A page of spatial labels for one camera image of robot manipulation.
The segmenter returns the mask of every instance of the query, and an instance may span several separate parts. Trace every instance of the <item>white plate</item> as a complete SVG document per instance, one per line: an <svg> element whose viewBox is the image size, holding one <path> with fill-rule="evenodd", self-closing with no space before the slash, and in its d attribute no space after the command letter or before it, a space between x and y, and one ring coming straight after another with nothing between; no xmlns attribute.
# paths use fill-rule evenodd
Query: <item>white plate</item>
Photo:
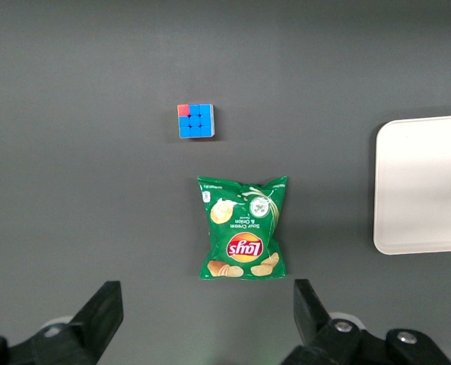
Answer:
<svg viewBox="0 0 451 365"><path fill-rule="evenodd" d="M451 116L380 129L373 240L388 255L451 251Z"/></svg>

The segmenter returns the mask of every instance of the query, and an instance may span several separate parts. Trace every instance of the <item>green chip bag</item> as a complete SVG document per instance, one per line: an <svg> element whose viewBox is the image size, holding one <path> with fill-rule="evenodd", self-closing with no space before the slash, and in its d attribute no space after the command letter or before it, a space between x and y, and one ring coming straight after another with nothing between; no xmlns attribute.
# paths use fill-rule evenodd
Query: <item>green chip bag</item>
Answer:
<svg viewBox="0 0 451 365"><path fill-rule="evenodd" d="M210 227L211 251L200 278L265 280L286 276L278 226L287 177L264 186L198 177Z"/></svg>

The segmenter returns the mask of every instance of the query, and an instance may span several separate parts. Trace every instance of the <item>lay's logo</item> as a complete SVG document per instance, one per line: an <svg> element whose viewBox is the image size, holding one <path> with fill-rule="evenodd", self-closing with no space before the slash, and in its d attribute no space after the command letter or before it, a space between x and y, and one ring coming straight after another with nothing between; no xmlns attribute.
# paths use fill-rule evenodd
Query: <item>lay's logo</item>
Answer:
<svg viewBox="0 0 451 365"><path fill-rule="evenodd" d="M262 240L255 234L244 232L232 237L227 254L238 262L251 262L262 254Z"/></svg>

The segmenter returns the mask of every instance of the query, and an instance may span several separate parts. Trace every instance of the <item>blue square tile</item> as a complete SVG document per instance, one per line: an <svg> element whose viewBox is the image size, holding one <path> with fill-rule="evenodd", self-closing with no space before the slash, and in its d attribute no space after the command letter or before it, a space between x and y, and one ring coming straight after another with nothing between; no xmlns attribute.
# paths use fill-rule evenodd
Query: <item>blue square tile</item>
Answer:
<svg viewBox="0 0 451 365"><path fill-rule="evenodd" d="M200 114L210 115L211 114L211 104L200 104Z"/></svg>
<svg viewBox="0 0 451 365"><path fill-rule="evenodd" d="M212 137L213 133L211 127L201 127L202 137Z"/></svg>
<svg viewBox="0 0 451 365"><path fill-rule="evenodd" d="M198 104L192 104L189 106L189 115L190 116L199 116L200 115L200 106Z"/></svg>
<svg viewBox="0 0 451 365"><path fill-rule="evenodd" d="M179 129L179 137L180 138L190 138L191 137L191 128L183 127Z"/></svg>
<svg viewBox="0 0 451 365"><path fill-rule="evenodd" d="M201 118L199 116L190 116L189 117L189 125L191 127L199 127L201 122Z"/></svg>
<svg viewBox="0 0 451 365"><path fill-rule="evenodd" d="M209 115L200 116L200 125L205 127L211 127L211 119Z"/></svg>
<svg viewBox="0 0 451 365"><path fill-rule="evenodd" d="M190 138L200 138L202 136L202 131L200 127L191 127L189 129L189 137Z"/></svg>
<svg viewBox="0 0 451 365"><path fill-rule="evenodd" d="M189 117L188 116L181 116L179 118L179 127L189 127Z"/></svg>

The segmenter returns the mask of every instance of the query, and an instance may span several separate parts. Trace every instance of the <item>red cube square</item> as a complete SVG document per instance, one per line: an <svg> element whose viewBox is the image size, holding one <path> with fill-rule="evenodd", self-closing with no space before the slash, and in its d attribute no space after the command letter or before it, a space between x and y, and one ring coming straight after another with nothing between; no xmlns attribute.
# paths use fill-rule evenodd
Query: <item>red cube square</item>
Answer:
<svg viewBox="0 0 451 365"><path fill-rule="evenodd" d="M189 116L189 105L188 104L178 105L178 116Z"/></svg>

